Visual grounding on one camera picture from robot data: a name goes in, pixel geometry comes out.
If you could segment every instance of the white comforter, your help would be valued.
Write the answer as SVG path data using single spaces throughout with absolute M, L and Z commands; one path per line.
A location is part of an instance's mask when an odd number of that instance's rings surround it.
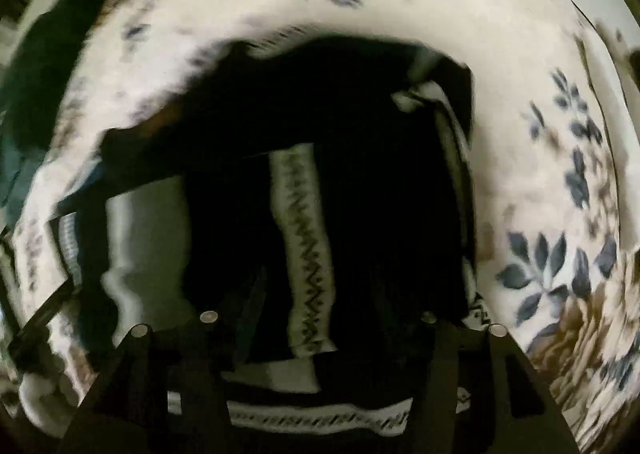
M 594 444 L 638 393 L 640 343 L 636 313 L 607 302 L 635 288 L 625 284 L 613 160 L 576 40 L 584 27 L 568 0 L 109 0 L 15 232 L 27 316 L 63 282 L 46 223 L 105 129 L 154 113 L 215 66 L 225 41 L 274 44 L 323 30 L 420 41 L 473 71 L 479 296 L 470 322 L 487 322 L 484 298 L 553 382 L 580 446 Z M 118 203 L 135 209 L 141 199 Z M 118 228 L 126 251 L 132 230 Z M 179 277 L 123 254 L 105 280 L 117 292 L 119 335 L 144 313 L 126 279 Z M 52 347 L 84 394 L 72 326 L 63 315 L 51 326 Z

